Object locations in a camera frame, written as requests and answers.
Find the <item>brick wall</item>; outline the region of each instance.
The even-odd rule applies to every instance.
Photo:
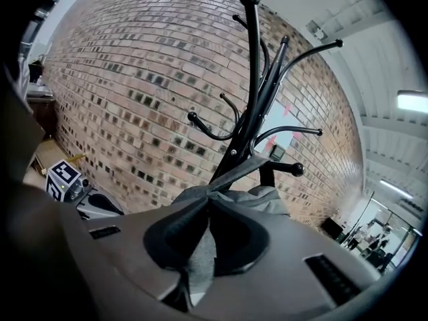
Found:
[[[187,120],[193,110],[215,134],[233,128],[224,92],[242,111],[249,85],[246,31],[231,19],[239,0],[78,0],[54,36],[45,79],[58,99],[57,138],[82,170],[126,211],[169,204],[209,182],[227,144]],[[259,9],[273,57],[283,35],[288,60],[310,44],[289,24]],[[295,137],[284,161],[304,177],[277,173],[292,217],[318,225],[352,205],[362,189],[362,153],[348,101],[320,56],[295,68],[278,101],[324,136]],[[235,184],[257,185],[257,174]]]

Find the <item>gray cloth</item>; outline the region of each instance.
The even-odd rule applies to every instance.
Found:
[[[274,187],[257,186],[249,191],[225,190],[233,182],[260,168],[269,159],[252,156],[244,163],[215,179],[205,186],[191,187],[184,190],[173,202],[186,201],[195,197],[210,197],[216,200],[232,202],[241,207],[256,211],[290,216],[278,191]],[[216,256],[215,241],[209,226],[189,260],[190,294],[206,292],[213,280],[214,258]]]

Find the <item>ceiling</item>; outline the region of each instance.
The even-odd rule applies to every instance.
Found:
[[[428,206],[428,114],[399,110],[398,90],[428,90],[417,55],[381,0],[262,0],[314,46],[337,38],[324,53],[350,102],[362,140],[365,194],[408,219],[424,212],[380,184],[384,179]]]

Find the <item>gray fabric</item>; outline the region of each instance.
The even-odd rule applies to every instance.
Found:
[[[224,188],[241,177],[244,177],[264,165],[269,159],[252,156],[244,163],[215,179],[205,186],[191,187],[184,190],[173,202],[178,203],[196,197],[211,197],[235,203],[242,207],[257,211],[288,215],[286,206],[282,202],[278,191],[274,187],[257,186],[249,191],[232,191]],[[188,267],[190,294],[206,292],[213,281],[214,257],[216,256],[214,238],[209,226],[193,252]]]

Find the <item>white ceiling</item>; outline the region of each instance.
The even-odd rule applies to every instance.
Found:
[[[428,114],[397,108],[397,91],[428,90],[425,74],[399,22],[381,0],[262,0],[314,46],[337,38],[344,47],[323,57],[338,77],[362,140],[365,193],[403,207],[385,179],[428,205]]]

